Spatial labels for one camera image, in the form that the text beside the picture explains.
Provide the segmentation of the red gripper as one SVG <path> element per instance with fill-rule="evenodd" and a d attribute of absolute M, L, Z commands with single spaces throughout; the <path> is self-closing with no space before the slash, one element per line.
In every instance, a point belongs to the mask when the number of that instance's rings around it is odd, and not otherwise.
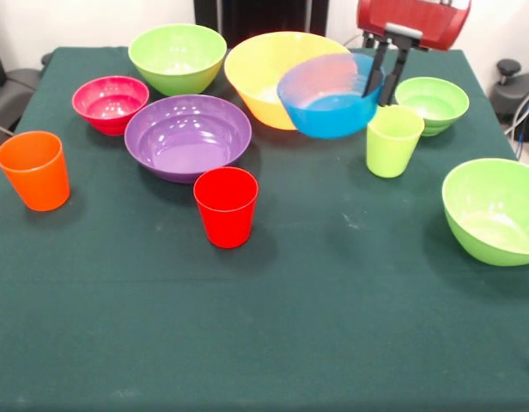
<path fill-rule="evenodd" d="M 411 39 L 422 49 L 449 50 L 465 25 L 471 11 L 470 1 L 361 0 L 356 24 L 379 39 L 363 97 L 382 81 L 381 65 L 390 40 L 396 36 Z M 385 77 L 379 97 L 380 106 L 390 106 L 411 46 L 399 47 L 392 71 Z"/>

